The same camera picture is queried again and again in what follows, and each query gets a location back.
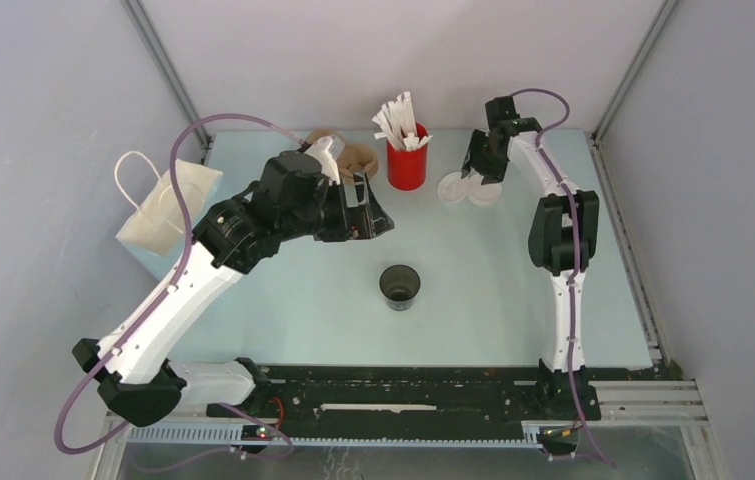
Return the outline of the light blue paper bag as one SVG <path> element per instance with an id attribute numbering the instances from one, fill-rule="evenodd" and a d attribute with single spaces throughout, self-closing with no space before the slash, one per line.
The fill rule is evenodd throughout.
<path id="1" fill-rule="evenodd" d="M 136 202 L 123 187 L 119 172 L 130 157 L 144 160 L 156 177 L 153 189 Z M 211 205 L 223 173 L 204 165 L 176 161 L 179 188 L 193 222 L 197 222 Z M 155 279 L 166 277 L 183 251 L 185 231 L 182 212 L 173 190 L 170 172 L 161 173 L 154 163 L 139 151 L 128 151 L 116 161 L 115 184 L 134 212 L 125 221 L 115 239 L 146 268 Z"/>

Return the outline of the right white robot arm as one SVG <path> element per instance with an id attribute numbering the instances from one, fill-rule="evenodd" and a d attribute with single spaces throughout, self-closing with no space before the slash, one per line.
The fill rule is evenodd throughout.
<path id="1" fill-rule="evenodd" d="M 538 411 L 559 418 L 590 394 L 581 339 L 583 284 L 597 250 L 600 199 L 574 183 L 550 154 L 550 132 L 533 117 L 518 113 L 513 95 L 485 105 L 487 128 L 472 133 L 461 167 L 468 198 L 493 203 L 510 166 L 532 182 L 537 204 L 527 250 L 534 267 L 550 282 L 552 318 L 534 392 Z"/>

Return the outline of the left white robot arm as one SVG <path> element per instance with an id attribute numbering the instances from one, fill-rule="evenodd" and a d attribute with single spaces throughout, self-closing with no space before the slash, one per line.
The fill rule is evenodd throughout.
<path id="1" fill-rule="evenodd" d="M 110 335 L 82 339 L 72 353 L 98 383 L 107 408 L 137 427 L 178 407 L 224 403 L 257 416 L 269 403 L 268 379 L 247 358 L 180 363 L 168 355 L 200 315 L 287 241 L 310 236 L 333 243 L 368 240 L 393 229 L 361 171 L 348 205 L 337 135 L 269 159 L 261 177 L 212 205 L 194 226 L 186 259 Z"/>

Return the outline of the white plastic cup lid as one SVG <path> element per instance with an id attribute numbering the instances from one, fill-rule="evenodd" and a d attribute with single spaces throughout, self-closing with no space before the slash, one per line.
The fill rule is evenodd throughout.
<path id="1" fill-rule="evenodd" d="M 475 183 L 469 188 L 467 198 L 477 206 L 487 207 L 497 203 L 502 193 L 503 187 L 500 183 Z"/>

